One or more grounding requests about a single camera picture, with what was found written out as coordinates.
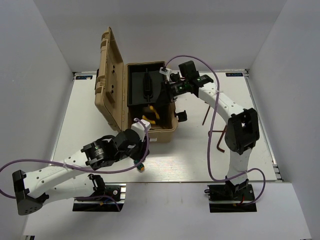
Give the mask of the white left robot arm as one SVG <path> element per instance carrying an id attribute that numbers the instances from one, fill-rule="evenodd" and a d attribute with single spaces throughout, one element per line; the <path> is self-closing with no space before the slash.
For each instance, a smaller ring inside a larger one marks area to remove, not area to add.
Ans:
<path id="1" fill-rule="evenodd" d="M 99 169 L 126 158 L 135 164 L 148 154 L 149 133 L 126 129 L 116 136 L 105 135 L 85 146 L 63 162 L 40 170 L 12 174 L 17 212 L 26 216 L 44 205 L 75 198 L 78 201 L 115 202 L 115 189 L 106 186 Z"/>

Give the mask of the yellow needle-nose pliers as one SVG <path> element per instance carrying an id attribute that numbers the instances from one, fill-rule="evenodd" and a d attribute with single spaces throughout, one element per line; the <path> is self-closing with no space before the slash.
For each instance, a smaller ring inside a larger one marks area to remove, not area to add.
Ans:
<path id="1" fill-rule="evenodd" d="M 153 120 L 153 119 L 149 119 L 147 118 L 145 115 L 142 116 L 142 119 L 149 122 L 151 125 L 156 125 L 157 124 L 157 121 L 156 120 Z"/>
<path id="2" fill-rule="evenodd" d="M 153 105 L 147 106 L 146 115 L 149 120 L 152 120 L 152 121 L 160 120 L 160 115 Z"/>

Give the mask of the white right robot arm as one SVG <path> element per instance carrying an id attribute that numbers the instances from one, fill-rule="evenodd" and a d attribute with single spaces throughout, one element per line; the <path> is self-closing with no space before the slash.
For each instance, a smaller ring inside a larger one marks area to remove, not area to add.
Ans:
<path id="1" fill-rule="evenodd" d="M 172 73 L 166 67 L 159 69 L 165 76 L 157 105 L 172 102 L 175 97 L 191 93 L 214 108 L 216 114 L 226 123 L 224 141 L 230 150 L 229 169 L 225 176 L 226 195 L 236 200 L 243 195 L 249 184 L 248 164 L 256 142 L 260 138 L 258 113 L 246 109 L 231 100 L 218 88 L 218 80 L 207 74 L 200 75 L 192 60 L 179 66 L 179 73 Z"/>

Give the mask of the green screwdriver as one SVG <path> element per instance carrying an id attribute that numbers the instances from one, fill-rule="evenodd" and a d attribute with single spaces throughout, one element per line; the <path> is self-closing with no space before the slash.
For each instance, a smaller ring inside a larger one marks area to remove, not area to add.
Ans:
<path id="1" fill-rule="evenodd" d="M 134 164 L 139 172 L 143 172 L 145 170 L 145 166 L 142 162 L 139 163 L 138 161 L 135 161 Z"/>

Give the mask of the black toolbox tray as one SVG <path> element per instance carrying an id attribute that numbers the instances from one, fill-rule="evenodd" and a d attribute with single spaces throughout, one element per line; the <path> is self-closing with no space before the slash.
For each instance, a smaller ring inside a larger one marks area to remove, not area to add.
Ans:
<path id="1" fill-rule="evenodd" d="M 127 65 L 128 90 L 127 106 L 151 105 L 155 104 L 161 91 L 161 83 L 165 76 L 161 74 L 160 68 L 165 66 L 164 61 L 137 63 Z M 144 78 L 146 73 L 151 80 L 152 95 L 147 97 L 144 90 Z"/>

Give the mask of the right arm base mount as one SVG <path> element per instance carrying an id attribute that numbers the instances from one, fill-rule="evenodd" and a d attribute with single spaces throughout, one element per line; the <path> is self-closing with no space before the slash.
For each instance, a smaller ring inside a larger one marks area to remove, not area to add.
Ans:
<path id="1" fill-rule="evenodd" d="M 257 212 L 254 201 L 253 186 L 247 179 L 240 186 L 234 186 L 230 181 L 224 184 L 210 184 L 204 190 L 208 196 L 210 213 L 254 213 Z"/>

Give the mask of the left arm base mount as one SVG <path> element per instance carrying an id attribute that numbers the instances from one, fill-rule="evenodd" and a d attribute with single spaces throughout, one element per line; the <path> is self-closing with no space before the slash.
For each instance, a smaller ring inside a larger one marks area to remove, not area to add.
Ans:
<path id="1" fill-rule="evenodd" d="M 119 213 L 125 203 L 126 184 L 106 183 L 100 175 L 89 174 L 88 179 L 93 184 L 90 195 L 76 197 L 73 202 L 73 212 L 115 212 Z"/>

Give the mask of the tan plastic toolbox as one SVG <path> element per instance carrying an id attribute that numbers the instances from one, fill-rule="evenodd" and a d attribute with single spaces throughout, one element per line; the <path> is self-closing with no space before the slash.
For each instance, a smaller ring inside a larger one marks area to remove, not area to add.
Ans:
<path id="1" fill-rule="evenodd" d="M 147 117 L 147 106 L 154 104 L 128 106 L 128 65 L 154 62 L 125 64 L 112 28 L 109 27 L 102 34 L 94 104 L 112 130 L 124 131 L 131 126 L 134 118 L 141 119 L 143 115 Z M 152 83 L 148 73 L 145 74 L 143 87 L 144 94 L 149 98 L 152 95 Z M 167 109 L 158 112 L 160 120 L 156 120 L 156 125 L 151 125 L 149 131 L 152 143 L 169 143 L 173 139 L 178 128 L 175 110 L 175 103 L 171 103 Z"/>

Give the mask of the brown hex key long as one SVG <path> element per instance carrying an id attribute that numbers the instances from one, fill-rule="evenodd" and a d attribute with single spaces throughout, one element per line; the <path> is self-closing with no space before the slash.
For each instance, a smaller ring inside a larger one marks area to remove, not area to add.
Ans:
<path id="1" fill-rule="evenodd" d="M 219 140 L 218 140 L 217 145 L 216 145 L 216 149 L 221 153 L 225 152 L 225 150 L 223 148 L 221 148 L 221 143 L 222 143 L 222 141 L 224 139 L 224 135 L 226 133 L 226 130 L 227 130 L 227 126 L 225 125 L 225 127 L 221 131 L 221 135 L 220 135 Z"/>

